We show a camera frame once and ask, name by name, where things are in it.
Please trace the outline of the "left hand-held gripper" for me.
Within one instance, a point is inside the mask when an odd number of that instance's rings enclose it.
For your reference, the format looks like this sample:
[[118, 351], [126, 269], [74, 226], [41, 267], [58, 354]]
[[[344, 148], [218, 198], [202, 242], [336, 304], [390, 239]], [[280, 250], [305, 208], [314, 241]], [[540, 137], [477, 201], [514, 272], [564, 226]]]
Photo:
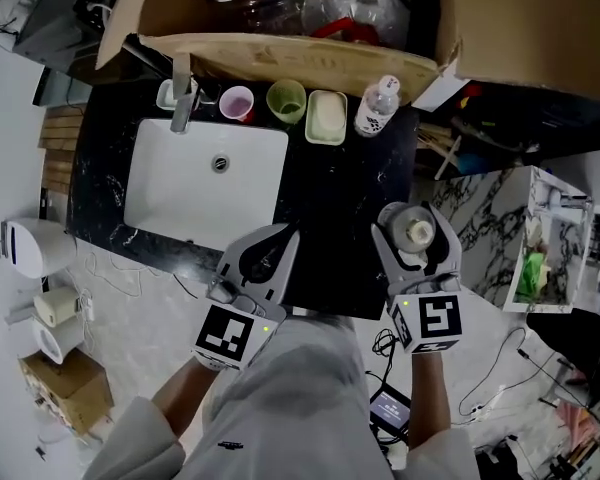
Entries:
[[258, 228], [225, 250], [206, 292], [193, 350], [220, 367], [244, 370], [286, 319], [284, 297], [300, 245], [291, 224]]

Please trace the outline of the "person's left forearm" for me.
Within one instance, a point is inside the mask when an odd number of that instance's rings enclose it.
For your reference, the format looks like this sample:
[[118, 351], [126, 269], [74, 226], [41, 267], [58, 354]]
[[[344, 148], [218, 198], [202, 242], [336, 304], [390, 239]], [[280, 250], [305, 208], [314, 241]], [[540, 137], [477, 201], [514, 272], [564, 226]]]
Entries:
[[218, 371], [191, 358], [156, 392], [152, 403], [180, 438], [190, 427]]

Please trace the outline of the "black marble vanity table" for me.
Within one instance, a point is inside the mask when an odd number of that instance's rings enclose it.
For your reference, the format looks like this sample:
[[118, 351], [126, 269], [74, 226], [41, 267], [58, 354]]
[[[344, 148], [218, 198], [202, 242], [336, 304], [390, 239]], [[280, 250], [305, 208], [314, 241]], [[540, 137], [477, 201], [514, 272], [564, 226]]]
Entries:
[[[66, 228], [102, 249], [204, 282], [220, 261], [218, 251], [123, 221], [139, 123], [163, 116], [155, 103], [158, 87], [142, 80], [92, 90], [74, 155]], [[349, 133], [337, 147], [308, 142], [302, 126], [288, 129], [273, 219], [295, 224], [301, 240], [286, 305], [380, 318], [387, 280], [370, 226], [387, 204], [409, 198], [417, 127], [416, 111], [404, 107], [377, 137]]]

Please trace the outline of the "clear plastic water bottle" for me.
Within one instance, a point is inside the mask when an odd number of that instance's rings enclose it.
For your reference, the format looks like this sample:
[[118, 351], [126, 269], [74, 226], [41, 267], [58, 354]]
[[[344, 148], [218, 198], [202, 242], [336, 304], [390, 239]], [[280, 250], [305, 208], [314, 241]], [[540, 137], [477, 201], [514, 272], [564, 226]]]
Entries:
[[387, 125], [400, 106], [400, 81], [384, 75], [365, 89], [355, 119], [355, 131], [362, 137], [375, 137]]

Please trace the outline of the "white marble cabinet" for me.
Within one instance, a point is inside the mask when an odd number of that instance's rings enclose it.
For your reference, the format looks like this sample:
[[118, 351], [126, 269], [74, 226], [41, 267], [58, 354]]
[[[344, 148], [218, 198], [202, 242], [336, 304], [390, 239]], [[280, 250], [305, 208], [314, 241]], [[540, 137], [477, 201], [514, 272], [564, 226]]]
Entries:
[[[540, 182], [581, 190], [534, 166], [464, 176], [435, 185], [433, 206], [457, 233], [465, 287], [504, 312], [568, 313], [589, 252], [593, 200], [587, 210], [537, 206]], [[548, 283], [535, 300], [516, 296], [526, 256], [546, 254]]]

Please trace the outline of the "green cloth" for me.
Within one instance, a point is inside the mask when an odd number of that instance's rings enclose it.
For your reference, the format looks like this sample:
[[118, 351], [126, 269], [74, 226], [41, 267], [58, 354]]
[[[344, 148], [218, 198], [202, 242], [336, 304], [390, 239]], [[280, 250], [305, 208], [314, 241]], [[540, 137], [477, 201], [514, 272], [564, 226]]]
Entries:
[[542, 251], [530, 252], [525, 260], [520, 274], [516, 296], [523, 300], [535, 300], [548, 283], [551, 267]]

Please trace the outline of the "bundle of wooden sticks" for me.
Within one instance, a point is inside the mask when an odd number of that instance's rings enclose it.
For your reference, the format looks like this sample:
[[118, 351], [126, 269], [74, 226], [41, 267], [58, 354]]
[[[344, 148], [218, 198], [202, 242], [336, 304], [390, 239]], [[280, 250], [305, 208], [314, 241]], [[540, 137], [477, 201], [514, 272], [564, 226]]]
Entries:
[[459, 169], [458, 153], [462, 142], [460, 133], [454, 133], [451, 128], [445, 128], [431, 123], [420, 123], [417, 131], [419, 149], [429, 149], [442, 158], [434, 180], [439, 181], [447, 167]]

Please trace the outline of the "person's white clothing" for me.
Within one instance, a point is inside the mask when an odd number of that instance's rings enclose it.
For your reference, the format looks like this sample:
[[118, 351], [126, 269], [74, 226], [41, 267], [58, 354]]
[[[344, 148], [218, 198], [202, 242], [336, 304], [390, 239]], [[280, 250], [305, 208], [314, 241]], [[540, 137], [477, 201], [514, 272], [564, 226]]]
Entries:
[[152, 398], [131, 402], [82, 480], [480, 480], [452, 425], [390, 467], [346, 317], [288, 318], [248, 368], [210, 387], [180, 438]]

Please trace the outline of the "chrome cabinet faucet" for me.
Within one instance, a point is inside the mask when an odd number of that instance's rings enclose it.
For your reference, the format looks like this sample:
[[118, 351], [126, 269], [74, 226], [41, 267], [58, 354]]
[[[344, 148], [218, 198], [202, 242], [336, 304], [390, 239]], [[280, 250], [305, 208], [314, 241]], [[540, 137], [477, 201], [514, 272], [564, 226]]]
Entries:
[[592, 198], [587, 195], [573, 195], [561, 190], [558, 186], [541, 181], [537, 206], [551, 212], [560, 209], [587, 210], [592, 203]]

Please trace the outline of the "green textured plastic cup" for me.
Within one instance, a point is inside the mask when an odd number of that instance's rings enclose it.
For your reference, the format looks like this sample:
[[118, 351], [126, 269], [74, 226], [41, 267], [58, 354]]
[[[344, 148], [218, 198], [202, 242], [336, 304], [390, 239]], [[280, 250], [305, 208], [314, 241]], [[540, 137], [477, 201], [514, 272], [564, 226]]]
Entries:
[[280, 121], [294, 125], [301, 120], [306, 111], [305, 88], [295, 80], [279, 80], [267, 91], [266, 103]]

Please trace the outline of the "white power adapter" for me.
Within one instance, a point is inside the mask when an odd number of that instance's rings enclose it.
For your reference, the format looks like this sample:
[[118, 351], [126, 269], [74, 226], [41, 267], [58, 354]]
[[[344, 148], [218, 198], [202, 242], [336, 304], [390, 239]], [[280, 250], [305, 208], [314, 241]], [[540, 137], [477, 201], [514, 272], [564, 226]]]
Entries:
[[83, 290], [77, 300], [81, 316], [85, 321], [93, 322], [95, 320], [93, 296], [87, 289]]

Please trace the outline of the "white round bin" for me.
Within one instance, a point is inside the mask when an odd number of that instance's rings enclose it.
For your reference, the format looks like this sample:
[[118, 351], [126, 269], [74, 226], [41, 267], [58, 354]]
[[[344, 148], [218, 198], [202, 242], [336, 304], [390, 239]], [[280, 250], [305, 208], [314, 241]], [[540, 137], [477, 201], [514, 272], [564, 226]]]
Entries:
[[23, 276], [41, 279], [69, 266], [77, 244], [62, 224], [23, 217], [0, 223], [0, 255]]

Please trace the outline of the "small cardboard box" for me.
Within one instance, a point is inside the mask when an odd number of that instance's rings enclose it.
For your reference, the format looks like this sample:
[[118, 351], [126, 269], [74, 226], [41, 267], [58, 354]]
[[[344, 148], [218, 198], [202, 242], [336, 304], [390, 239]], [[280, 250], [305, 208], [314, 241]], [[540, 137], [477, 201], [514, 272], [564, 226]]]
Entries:
[[77, 435], [87, 434], [114, 407], [105, 369], [79, 349], [62, 364], [42, 352], [18, 362], [34, 400]]

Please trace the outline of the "dark grey appliance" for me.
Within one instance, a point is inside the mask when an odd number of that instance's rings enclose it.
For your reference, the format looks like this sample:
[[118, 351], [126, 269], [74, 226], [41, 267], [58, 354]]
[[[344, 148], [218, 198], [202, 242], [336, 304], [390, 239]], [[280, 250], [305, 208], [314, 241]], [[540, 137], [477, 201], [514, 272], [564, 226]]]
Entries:
[[67, 75], [92, 69], [109, 7], [105, 0], [38, 0], [12, 51]]

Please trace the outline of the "red handled tool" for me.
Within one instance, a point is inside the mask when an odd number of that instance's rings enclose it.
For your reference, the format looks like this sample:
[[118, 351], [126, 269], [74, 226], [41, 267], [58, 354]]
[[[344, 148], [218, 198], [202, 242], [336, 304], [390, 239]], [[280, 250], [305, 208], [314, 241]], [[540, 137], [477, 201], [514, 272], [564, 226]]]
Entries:
[[350, 17], [343, 17], [324, 25], [310, 34], [313, 38], [341, 40], [371, 46], [381, 44], [379, 35], [372, 25], [361, 24]]

